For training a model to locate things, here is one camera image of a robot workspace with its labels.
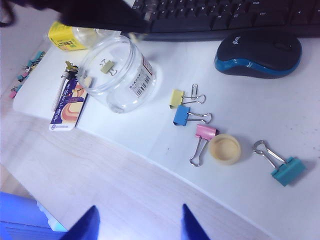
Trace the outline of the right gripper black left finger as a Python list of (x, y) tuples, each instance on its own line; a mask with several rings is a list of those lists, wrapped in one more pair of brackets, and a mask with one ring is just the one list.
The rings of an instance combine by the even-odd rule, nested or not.
[(99, 237), (100, 223), (99, 210), (93, 205), (63, 234), (60, 240), (97, 240)]

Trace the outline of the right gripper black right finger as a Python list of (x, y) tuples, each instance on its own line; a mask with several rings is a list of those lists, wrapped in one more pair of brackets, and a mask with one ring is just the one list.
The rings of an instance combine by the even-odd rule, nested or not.
[(186, 203), (182, 205), (180, 236), (182, 240), (210, 239)]

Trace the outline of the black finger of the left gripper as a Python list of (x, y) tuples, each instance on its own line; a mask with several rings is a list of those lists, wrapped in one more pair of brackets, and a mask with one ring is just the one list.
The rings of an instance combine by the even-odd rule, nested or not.
[(148, 33), (150, 23), (124, 0), (28, 0), (37, 10), (51, 9), (59, 13), (59, 21), (67, 26)]

